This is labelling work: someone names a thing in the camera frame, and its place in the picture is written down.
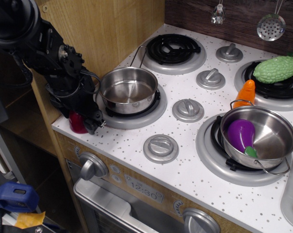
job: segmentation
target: dark wood backsplash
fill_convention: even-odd
[[[283,0],[279,15],[286,22],[286,31],[271,42],[259,38],[257,24],[264,15],[275,12],[277,0],[223,0],[226,19],[222,25],[214,25],[211,12],[218,3],[165,0],[165,23],[279,55],[293,51],[293,0]]]

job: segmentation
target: oven window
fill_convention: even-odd
[[[109,220],[101,213],[95,212],[100,233],[130,233],[120,228],[115,222]]]

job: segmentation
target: digital clock display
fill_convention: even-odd
[[[162,194],[161,192],[129,175],[124,174],[124,176],[126,183],[130,188],[144,194],[145,196],[151,198],[154,201],[157,201],[158,203],[161,203],[163,201],[164,194]]]

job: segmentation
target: stainless steel pot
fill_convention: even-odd
[[[238,163],[251,168],[263,169],[266,173],[282,175],[288,172],[290,165],[286,156],[293,151],[292,125],[280,114],[263,107],[252,105],[232,109],[234,102],[236,100],[230,104],[231,110],[223,116],[220,124],[222,144],[226,153]],[[255,127],[253,145],[257,151],[257,158],[240,152],[229,142],[228,127],[238,119],[249,120]],[[279,165],[283,159],[287,162],[288,170],[281,173],[267,171],[267,169]]]
[[[141,68],[143,59],[139,67],[131,66],[137,52],[129,67],[114,69],[102,77],[99,93],[113,112],[136,114],[148,108],[155,99],[158,86],[155,75]]]

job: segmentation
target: oven door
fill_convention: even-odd
[[[100,178],[79,178],[81,168],[67,161],[74,193],[90,233],[184,233],[184,224]]]

